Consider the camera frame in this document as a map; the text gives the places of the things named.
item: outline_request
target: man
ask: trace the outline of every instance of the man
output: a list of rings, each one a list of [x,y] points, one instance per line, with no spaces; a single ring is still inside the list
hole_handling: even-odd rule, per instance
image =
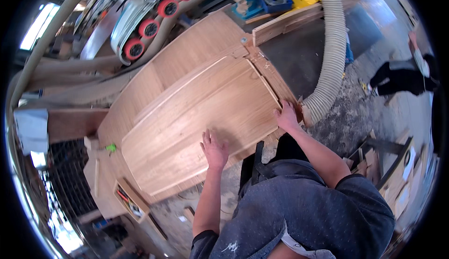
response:
[[[416,33],[409,32],[409,47],[413,58],[406,61],[387,61],[376,72],[368,84],[359,79],[366,95],[390,95],[408,91],[420,95],[424,91],[433,92],[438,86],[435,58],[430,54],[421,55],[416,42]],[[379,85],[385,79],[388,82]]]
[[[351,175],[337,154],[302,130],[292,104],[282,105],[274,115],[288,134],[267,165],[252,157],[255,170],[221,232],[220,184],[228,145],[209,130],[203,133],[209,169],[190,258],[379,258],[395,225],[387,203],[370,181]],[[248,179],[245,163],[242,178]]]

